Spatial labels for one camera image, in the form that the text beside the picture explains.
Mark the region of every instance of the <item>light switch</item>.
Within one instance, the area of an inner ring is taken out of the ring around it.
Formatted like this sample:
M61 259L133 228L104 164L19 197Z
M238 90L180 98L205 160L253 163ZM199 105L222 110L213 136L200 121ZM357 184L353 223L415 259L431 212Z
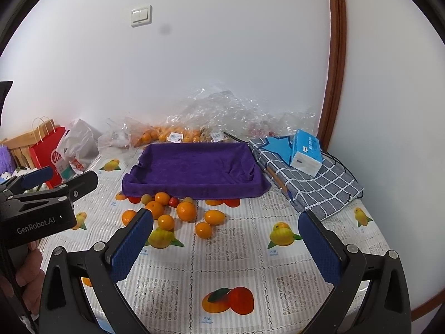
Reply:
M151 11L151 6L133 9L131 11L131 26L135 28L136 26L151 24Z

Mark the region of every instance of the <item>gray checkered cloth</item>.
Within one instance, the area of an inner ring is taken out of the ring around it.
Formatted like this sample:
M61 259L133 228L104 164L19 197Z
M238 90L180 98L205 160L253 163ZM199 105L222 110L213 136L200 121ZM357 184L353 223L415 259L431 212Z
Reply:
M288 166L279 155L261 149L266 143L263 138L252 139L249 147L259 166L272 178L297 212L310 209L321 221L340 211L363 191L363 187L340 164L323 157L319 172L311 177ZM286 186L287 192L283 192L281 186L266 171L267 167Z

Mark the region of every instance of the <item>metal screw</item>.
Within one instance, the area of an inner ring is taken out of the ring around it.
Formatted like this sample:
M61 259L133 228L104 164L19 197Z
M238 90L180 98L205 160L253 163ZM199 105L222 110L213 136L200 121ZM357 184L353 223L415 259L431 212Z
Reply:
M60 254L62 253L62 251L63 251L63 247L61 247L61 246L57 246L57 247L53 250L53 254L54 254L55 256L57 256L57 255L60 255Z
M93 246L94 251L102 251L105 248L105 244L102 241L96 242Z
M396 259L396 258L399 257L399 254L398 254L397 252L395 252L394 250L389 250L388 255L389 255L389 257L392 258L392 259Z
M348 245L346 247L346 249L351 253L351 254L356 254L359 252L359 248L356 245Z

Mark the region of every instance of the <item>table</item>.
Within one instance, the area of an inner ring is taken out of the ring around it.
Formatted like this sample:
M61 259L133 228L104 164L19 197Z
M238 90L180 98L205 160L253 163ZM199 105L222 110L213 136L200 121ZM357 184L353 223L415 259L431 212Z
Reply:
M123 226L123 211L143 207L115 199L123 175L137 164L141 151L133 157L121 157L121 170L100 170L110 158L95 161L91 169L99 177L97 189L74 205L75 213L87 213L87 229L70 229L43 239L39 248L44 270L55 247L64 246L70 252L107 241ZM355 244L364 253L383 255L389 247L381 231L375 221L358 227L355 207L361 207L371 217L361 200L356 199L324 220L323 225L345 244ZM302 240L268 249L269 234L277 222L286 222L298 233L298 213L275 185L259 198L242 199L237 208L210 207L199 201L197 221L203 221L204 212L211 208L223 211L227 219L214 227L210 239L198 238L195 224L180 221L173 210L175 237L184 247L144 247L127 279L117 284L141 321L152 334L295 333L303 329L333 286L322 279ZM368 282L362 282L349 315L358 310L367 286ZM252 313L239 315L232 309L209 313L203 309L206 295L236 287L248 288L253 294ZM85 290L95 315L105 319L93 289Z

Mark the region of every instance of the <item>purple towel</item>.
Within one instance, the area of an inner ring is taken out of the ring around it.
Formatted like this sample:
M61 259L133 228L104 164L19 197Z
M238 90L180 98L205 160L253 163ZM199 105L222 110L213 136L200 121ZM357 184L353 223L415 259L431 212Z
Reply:
M127 197L248 198L270 187L245 143L150 144L122 180Z

